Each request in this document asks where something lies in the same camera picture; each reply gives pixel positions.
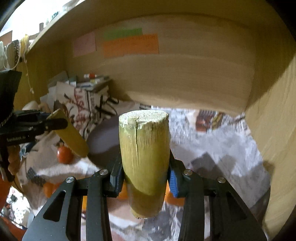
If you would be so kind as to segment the orange sleeve forearm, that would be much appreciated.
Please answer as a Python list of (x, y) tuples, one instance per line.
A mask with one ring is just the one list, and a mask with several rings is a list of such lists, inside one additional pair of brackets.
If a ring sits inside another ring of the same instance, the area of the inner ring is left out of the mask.
[(25, 230), (11, 221), (12, 209), (7, 202), (10, 188), (11, 184), (1, 177), (1, 240), (22, 240)]

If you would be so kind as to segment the left hand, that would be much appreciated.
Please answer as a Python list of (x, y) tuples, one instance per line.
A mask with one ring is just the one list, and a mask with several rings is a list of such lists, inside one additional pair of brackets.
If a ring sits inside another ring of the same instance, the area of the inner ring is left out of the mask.
[(12, 175), (15, 175), (16, 173), (18, 173), (19, 169), (20, 169), (20, 164), (21, 164), (21, 160), (20, 160), (20, 146), (16, 145), (16, 146), (10, 146), (8, 147), (8, 161), (9, 161), (9, 166), (8, 166), (8, 170), (10, 171), (10, 173)]

